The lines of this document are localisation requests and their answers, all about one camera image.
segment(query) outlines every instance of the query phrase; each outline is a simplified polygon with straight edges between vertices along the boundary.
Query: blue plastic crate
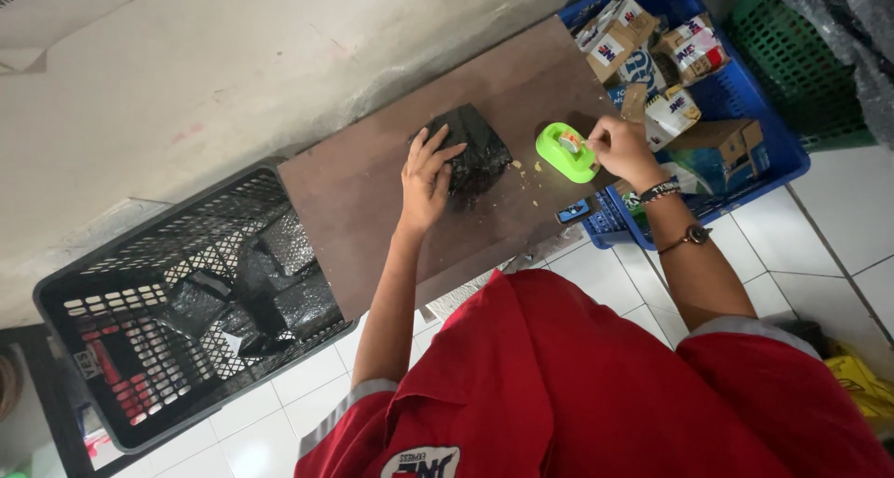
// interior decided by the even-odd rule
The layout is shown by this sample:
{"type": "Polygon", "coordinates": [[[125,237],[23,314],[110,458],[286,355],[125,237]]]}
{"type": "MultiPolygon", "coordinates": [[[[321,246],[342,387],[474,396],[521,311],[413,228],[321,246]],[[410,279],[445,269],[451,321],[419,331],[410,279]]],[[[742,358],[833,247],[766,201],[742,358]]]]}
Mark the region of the blue plastic crate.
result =
{"type": "MultiPolygon", "coordinates": [[[[581,0],[559,12],[566,27],[574,32],[599,13],[611,0],[581,0]]],[[[706,12],[701,0],[636,0],[652,15],[666,15],[671,28],[687,19],[706,12]]],[[[770,158],[770,168],[754,184],[731,195],[687,195],[686,202],[702,223],[717,220],[732,209],[747,204],[757,197],[782,187],[810,168],[810,158],[798,139],[788,130],[779,114],[770,106],[754,76],[745,68],[738,52],[722,30],[715,30],[723,47],[731,57],[730,63],[716,74],[688,87],[689,93],[702,111],[702,120],[755,118],[764,131],[764,145],[770,158]]],[[[655,249],[652,232],[641,229],[633,221],[621,197],[613,187],[599,192],[597,198],[603,210],[586,219],[584,225],[597,247],[606,249],[613,244],[635,242],[645,249],[655,249]]]]}

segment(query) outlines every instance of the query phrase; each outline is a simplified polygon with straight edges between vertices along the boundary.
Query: yellow object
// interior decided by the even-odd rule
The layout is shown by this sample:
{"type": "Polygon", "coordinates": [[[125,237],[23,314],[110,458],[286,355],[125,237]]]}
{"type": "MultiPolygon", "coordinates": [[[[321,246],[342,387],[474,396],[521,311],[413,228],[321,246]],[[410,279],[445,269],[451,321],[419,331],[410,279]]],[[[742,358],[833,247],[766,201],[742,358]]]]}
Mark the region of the yellow object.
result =
{"type": "Polygon", "coordinates": [[[894,417],[894,384],[872,373],[847,344],[831,340],[834,357],[825,360],[841,386],[869,419],[894,417]]]}

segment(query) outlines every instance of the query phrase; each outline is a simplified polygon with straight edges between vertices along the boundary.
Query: red uniform shirt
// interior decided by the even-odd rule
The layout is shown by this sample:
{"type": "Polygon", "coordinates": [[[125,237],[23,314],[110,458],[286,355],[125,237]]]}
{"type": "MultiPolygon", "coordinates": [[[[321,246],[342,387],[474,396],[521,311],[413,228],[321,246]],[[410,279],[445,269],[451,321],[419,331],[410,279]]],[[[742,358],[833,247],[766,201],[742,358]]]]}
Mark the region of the red uniform shirt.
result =
{"type": "Polygon", "coordinates": [[[744,317],[676,353],[549,270],[498,272],[401,381],[358,385],[297,478],[894,476],[804,341],[744,317]]]}

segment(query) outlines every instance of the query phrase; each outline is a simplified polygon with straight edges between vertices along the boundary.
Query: brown board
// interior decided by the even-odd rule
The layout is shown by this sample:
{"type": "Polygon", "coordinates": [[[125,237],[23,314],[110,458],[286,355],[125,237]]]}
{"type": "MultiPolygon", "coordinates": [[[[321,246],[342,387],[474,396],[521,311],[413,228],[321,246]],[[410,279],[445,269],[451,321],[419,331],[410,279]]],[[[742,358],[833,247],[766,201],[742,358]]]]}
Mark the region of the brown board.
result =
{"type": "Polygon", "coordinates": [[[448,205],[422,248],[417,305],[561,232],[556,211],[617,179],[603,170],[578,185],[536,152],[535,139],[549,123],[565,122],[586,135],[602,115],[618,115],[553,16],[280,165],[346,320],[368,310],[385,266],[402,207],[409,137],[468,102],[521,167],[510,165],[473,208],[448,205]]]}

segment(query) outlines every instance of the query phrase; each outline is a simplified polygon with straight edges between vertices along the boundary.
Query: white wall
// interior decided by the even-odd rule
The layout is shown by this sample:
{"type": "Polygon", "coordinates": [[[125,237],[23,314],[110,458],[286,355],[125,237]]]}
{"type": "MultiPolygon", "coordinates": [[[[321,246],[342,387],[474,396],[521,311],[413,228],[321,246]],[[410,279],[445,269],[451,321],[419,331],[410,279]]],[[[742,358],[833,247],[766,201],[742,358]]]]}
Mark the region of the white wall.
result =
{"type": "Polygon", "coordinates": [[[121,200],[306,147],[565,1],[135,0],[67,37],[0,78],[0,327],[121,200]]]}

